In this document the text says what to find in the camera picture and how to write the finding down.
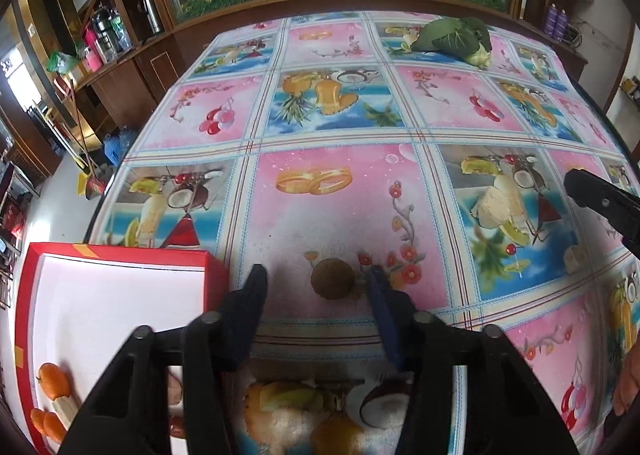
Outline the right human hand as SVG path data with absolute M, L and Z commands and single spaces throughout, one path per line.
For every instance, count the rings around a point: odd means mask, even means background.
M 620 377 L 613 393 L 613 411 L 616 416 L 626 413 L 639 392 L 640 343 L 636 341 L 627 353 Z

